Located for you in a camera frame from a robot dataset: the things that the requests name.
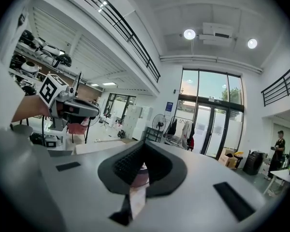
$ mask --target pink chair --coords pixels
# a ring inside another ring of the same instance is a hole
[[[84,139],[86,139],[85,132],[88,129],[88,118],[85,118],[82,124],[72,123],[68,124],[67,132],[72,134],[72,143],[74,143],[73,134],[75,135],[84,135]]]

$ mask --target ceiling light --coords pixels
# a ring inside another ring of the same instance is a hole
[[[116,85],[116,83],[102,83],[103,85],[105,86],[108,86],[108,85]]]
[[[195,38],[195,31],[193,31],[192,29],[187,29],[185,32],[184,32],[184,37],[187,39],[187,40],[193,40]]]
[[[257,40],[255,40],[255,39],[250,39],[250,40],[248,41],[248,47],[249,47],[250,49],[254,49],[254,48],[256,48],[257,44],[258,44],[258,42],[257,42]]]

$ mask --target air conditioner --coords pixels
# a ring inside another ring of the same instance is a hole
[[[199,39],[203,44],[230,46],[232,43],[233,27],[217,23],[203,23],[203,34]]]

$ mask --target black metal railing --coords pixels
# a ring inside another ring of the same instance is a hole
[[[290,95],[290,69],[277,81],[261,91],[264,106]]]
[[[159,81],[160,73],[153,60],[146,51],[142,42],[136,36],[125,18],[108,0],[84,0],[94,9],[98,9],[100,14],[119,32],[119,34],[132,46],[135,53],[149,70],[156,82]]]

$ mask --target person's arm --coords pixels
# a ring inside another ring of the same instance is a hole
[[[48,107],[38,95],[25,96],[16,110],[12,122],[37,115],[49,116]]]
[[[283,140],[281,142],[281,148],[277,148],[276,150],[278,150],[278,151],[284,151],[284,149],[285,149],[285,140]]]

